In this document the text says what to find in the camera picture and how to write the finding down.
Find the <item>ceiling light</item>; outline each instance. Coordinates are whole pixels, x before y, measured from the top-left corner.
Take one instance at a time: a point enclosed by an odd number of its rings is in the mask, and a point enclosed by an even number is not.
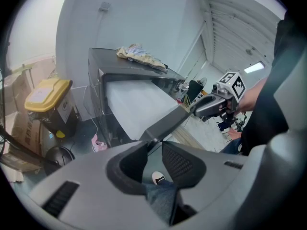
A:
[[[246,73],[250,73],[250,72],[253,72],[253,71],[258,71],[258,70],[263,69],[263,68],[264,68],[264,64],[261,61],[259,61],[255,65],[252,65],[248,68],[245,68],[244,71]]]

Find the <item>white sneaker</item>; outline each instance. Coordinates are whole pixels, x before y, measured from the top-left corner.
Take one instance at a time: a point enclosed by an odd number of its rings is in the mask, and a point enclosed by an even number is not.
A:
[[[161,182],[162,180],[165,180],[165,177],[161,172],[155,171],[152,174],[152,179],[153,179],[153,183],[155,183],[156,185],[159,185],[159,182]]]

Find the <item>pink object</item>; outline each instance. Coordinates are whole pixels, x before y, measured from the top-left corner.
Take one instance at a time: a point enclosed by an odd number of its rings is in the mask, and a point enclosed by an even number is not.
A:
[[[92,138],[92,149],[94,152],[103,151],[107,149],[106,143],[98,141],[97,134],[95,134]]]

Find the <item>jeans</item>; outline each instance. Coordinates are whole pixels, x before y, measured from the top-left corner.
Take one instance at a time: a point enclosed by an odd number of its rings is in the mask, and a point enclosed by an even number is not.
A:
[[[227,153],[227,154],[235,154],[238,155],[240,152],[238,150],[239,146],[241,145],[241,138],[232,140],[220,153]]]
[[[169,224],[177,194],[176,186],[167,180],[161,181],[159,185],[143,185],[146,187],[148,203],[156,214]]]

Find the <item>ceiling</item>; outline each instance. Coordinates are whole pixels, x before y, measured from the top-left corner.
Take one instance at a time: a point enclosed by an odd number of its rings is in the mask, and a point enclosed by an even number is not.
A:
[[[274,59],[279,18],[236,0],[198,0],[206,22],[201,34],[208,60],[219,70],[239,71],[251,85],[266,77]],[[246,74],[262,61],[265,68]]]

